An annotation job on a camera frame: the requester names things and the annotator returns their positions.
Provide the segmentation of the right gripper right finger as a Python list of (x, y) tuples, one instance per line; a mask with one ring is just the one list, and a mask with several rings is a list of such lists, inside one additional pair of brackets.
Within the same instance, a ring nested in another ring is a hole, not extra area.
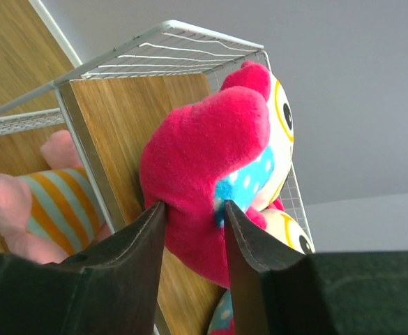
[(408, 251), (304, 255), (231, 200), (225, 240), (238, 334), (408, 334)]

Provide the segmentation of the white panda plush blue dress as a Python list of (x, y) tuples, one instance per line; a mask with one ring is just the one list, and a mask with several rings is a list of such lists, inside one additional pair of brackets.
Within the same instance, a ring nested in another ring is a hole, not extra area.
[(146, 144), (139, 175), (146, 206), (167, 205), (165, 245), (200, 276), (229, 286), (225, 202), (259, 228), (292, 165), (294, 125), (285, 90), (245, 61), (219, 92), (172, 110)]

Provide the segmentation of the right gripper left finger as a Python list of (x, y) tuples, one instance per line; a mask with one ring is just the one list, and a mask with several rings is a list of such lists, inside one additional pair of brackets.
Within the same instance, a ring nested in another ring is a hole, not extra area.
[(59, 264), (0, 253), (0, 334), (152, 334), (165, 228), (157, 202)]

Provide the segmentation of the pink plush face down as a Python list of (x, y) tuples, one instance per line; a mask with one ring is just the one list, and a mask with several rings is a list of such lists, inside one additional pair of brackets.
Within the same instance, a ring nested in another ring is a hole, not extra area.
[(48, 170), (0, 173), (0, 235), (11, 253), (60, 263), (111, 232), (70, 132), (53, 133), (40, 152)]

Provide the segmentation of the white panda plush with glasses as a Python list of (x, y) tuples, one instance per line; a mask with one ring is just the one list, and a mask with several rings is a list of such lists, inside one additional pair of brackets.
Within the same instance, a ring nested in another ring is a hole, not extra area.
[[(282, 243), (302, 254), (315, 252), (315, 247), (304, 229), (285, 212), (281, 200), (275, 200), (266, 209), (261, 211), (265, 216), (266, 231)], [(234, 316), (232, 307), (232, 296), (227, 289), (221, 297), (207, 331), (209, 335), (235, 334)]]

